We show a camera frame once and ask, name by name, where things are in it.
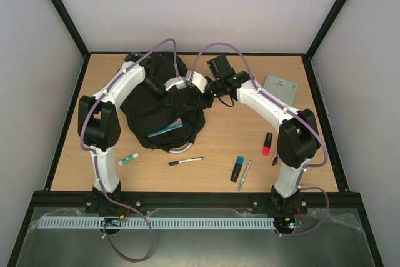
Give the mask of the black student bag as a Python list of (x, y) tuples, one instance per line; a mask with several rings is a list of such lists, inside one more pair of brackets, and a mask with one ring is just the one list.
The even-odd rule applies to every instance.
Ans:
[[(178, 91), (181, 100), (180, 108), (169, 108), (161, 104), (164, 95), (150, 85), (151, 80), (164, 84), (176, 76), (174, 55), (172, 53), (153, 53), (145, 65), (149, 67), (149, 79), (139, 84), (122, 103), (120, 109), (124, 113), (131, 132), (142, 147), (161, 149), (169, 152), (186, 143), (193, 143), (197, 134), (206, 124), (204, 111), (198, 106), (189, 104), (187, 91)], [(166, 128), (177, 118), (181, 118), (183, 127), (149, 138), (148, 135)]]

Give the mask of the dog picture book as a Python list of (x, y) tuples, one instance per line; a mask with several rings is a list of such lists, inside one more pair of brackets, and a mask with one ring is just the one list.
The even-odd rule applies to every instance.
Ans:
[(151, 138), (154, 136), (159, 136), (160, 134), (164, 134), (164, 133), (170, 132), (172, 130), (175, 130), (177, 128), (181, 128), (181, 127), (183, 127), (183, 122), (182, 122), (181, 118), (177, 118), (173, 123), (171, 123), (166, 128), (156, 131), (154, 133), (151, 133), (148, 135), (148, 137)]

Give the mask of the grey notebook with barcode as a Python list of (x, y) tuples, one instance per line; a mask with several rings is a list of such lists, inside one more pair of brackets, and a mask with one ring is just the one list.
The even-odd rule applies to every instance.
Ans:
[(298, 90), (298, 83), (268, 74), (263, 88), (280, 101), (293, 106)]

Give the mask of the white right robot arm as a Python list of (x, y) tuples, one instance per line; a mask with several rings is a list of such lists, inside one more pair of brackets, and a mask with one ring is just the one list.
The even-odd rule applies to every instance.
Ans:
[(186, 76), (200, 90), (199, 100), (203, 106), (209, 108), (215, 98), (230, 96), (249, 106), (277, 131), (277, 160), (281, 167), (271, 188), (271, 202), (278, 211), (287, 211), (294, 205), (301, 178), (322, 144), (314, 113), (309, 109), (299, 111), (280, 101), (268, 93), (249, 70), (235, 72), (223, 54), (209, 60), (207, 65), (213, 79), (195, 71)]

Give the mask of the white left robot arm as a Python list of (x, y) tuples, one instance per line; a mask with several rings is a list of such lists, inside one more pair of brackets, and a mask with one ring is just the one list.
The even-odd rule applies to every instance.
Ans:
[(79, 144), (91, 153), (94, 168), (94, 189), (106, 199), (121, 187), (116, 172), (115, 145), (121, 135), (118, 110), (139, 84), (149, 79), (145, 65), (154, 51), (126, 56), (116, 75), (93, 96), (82, 96), (78, 106)]

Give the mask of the blue whiteboard pen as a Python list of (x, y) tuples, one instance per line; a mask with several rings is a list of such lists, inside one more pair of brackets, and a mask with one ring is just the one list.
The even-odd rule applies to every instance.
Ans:
[(170, 161), (170, 162), (168, 162), (168, 165), (169, 166), (177, 166), (179, 164), (201, 161), (203, 159), (204, 159), (204, 157), (197, 157), (197, 158), (183, 159), (183, 160), (179, 160), (179, 161)]

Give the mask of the green glue stick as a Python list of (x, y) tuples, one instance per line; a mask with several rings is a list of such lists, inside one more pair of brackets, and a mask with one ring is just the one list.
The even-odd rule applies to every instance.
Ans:
[(121, 159), (120, 161), (118, 161), (118, 164), (120, 166), (123, 166), (125, 164), (130, 163), (131, 161), (134, 161), (135, 159), (137, 159), (139, 157), (138, 153), (133, 153), (130, 154), (129, 156), (126, 156), (125, 158)]

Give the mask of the pink highlighter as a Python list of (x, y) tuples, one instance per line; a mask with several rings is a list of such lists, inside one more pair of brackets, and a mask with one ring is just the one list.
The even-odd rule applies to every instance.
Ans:
[(267, 133), (262, 147), (262, 155), (269, 156), (273, 140), (273, 133)]

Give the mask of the blue highlighter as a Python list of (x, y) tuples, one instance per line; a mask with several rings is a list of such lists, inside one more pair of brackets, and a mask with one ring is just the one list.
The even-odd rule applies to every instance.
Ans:
[(231, 174), (231, 178), (230, 181), (233, 183), (236, 183), (239, 177), (239, 174), (241, 172), (241, 168), (243, 166), (243, 162), (244, 162), (244, 157), (243, 156), (238, 156), (236, 158), (233, 170), (232, 170), (232, 174)]

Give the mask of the silver marker pen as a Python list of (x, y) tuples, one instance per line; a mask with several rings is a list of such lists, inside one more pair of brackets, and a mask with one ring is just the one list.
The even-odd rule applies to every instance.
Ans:
[(240, 192), (240, 191), (242, 190), (242, 188), (243, 188), (244, 182), (245, 182), (245, 180), (246, 180), (246, 176), (248, 175), (248, 172), (249, 172), (249, 170), (250, 170), (250, 167), (251, 167), (252, 163), (253, 163), (253, 162), (252, 162), (251, 160), (249, 160), (249, 161), (247, 162), (246, 168), (245, 168), (245, 170), (244, 170), (244, 172), (243, 172), (243, 175), (242, 175), (242, 177), (241, 177), (241, 180), (240, 180), (240, 182), (239, 182), (239, 186), (237, 187), (237, 188), (238, 188), (238, 189), (237, 189), (238, 192)]

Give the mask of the grey drawstring pouch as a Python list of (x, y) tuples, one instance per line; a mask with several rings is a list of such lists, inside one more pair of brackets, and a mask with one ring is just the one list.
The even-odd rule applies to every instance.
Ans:
[(272, 166), (275, 166), (278, 163), (278, 159), (279, 159), (278, 154), (275, 154), (275, 156), (272, 159)]

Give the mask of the black front mounting rail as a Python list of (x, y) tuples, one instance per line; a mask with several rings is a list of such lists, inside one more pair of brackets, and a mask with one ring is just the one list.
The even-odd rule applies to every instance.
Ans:
[[(101, 208), (89, 203), (91, 192), (72, 191), (36, 191), (34, 192), (29, 210), (34, 208), (89, 208), (90, 212), (104, 214)], [(302, 192), (291, 201), (286, 200), (282, 210), (277, 210), (271, 193), (172, 193), (172, 192), (120, 192), (119, 200), (128, 202), (142, 212), (156, 208), (231, 208), (250, 210), (256, 214), (285, 214), (297, 206), (303, 209), (324, 208), (354, 208), (364, 211), (364, 205), (359, 193), (355, 192)]]

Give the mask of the black left frame post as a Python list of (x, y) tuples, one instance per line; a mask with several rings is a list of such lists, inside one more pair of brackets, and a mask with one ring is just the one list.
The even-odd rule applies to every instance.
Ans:
[(82, 57), (86, 57), (89, 54), (89, 50), (85, 45), (72, 17), (70, 16), (66, 6), (64, 5), (63, 0), (50, 0), (52, 5), (54, 6), (55, 10), (59, 14), (63, 24), (65, 25), (68, 33), (70, 34), (72, 40), (74, 41), (75, 45), (77, 46), (79, 52), (81, 53)]

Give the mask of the black frame post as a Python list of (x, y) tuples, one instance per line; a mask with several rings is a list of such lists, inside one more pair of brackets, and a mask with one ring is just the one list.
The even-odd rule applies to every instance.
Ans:
[(70, 16), (66, 6), (64, 5), (63, 0), (50, 0), (52, 5), (54, 6), (55, 10), (59, 14), (63, 24), (65, 25), (68, 33), (70, 34), (72, 40), (74, 41), (75, 45), (77, 46), (79, 52), (81, 53), (82, 57), (86, 57), (89, 54), (89, 50), (85, 45), (72, 17)]
[(325, 20), (323, 21), (319, 31), (317, 32), (315, 38), (313, 39), (308, 51), (304, 55), (304, 62), (309, 62), (312, 60), (314, 55), (317, 53), (319, 47), (324, 41), (324, 38), (328, 34), (332, 25), (334, 24), (336, 18), (339, 16), (342, 8), (344, 7), (347, 0), (335, 0), (332, 7), (330, 8)]

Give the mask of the black right frame post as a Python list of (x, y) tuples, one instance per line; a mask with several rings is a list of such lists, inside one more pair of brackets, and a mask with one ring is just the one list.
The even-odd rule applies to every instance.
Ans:
[(317, 32), (315, 38), (313, 39), (308, 51), (304, 55), (304, 62), (309, 62), (312, 60), (314, 55), (317, 53), (319, 47), (324, 41), (324, 38), (328, 34), (332, 25), (334, 24), (336, 18), (339, 16), (342, 8), (344, 7), (347, 0), (335, 0), (332, 7), (330, 8), (325, 20), (323, 21), (319, 31)]

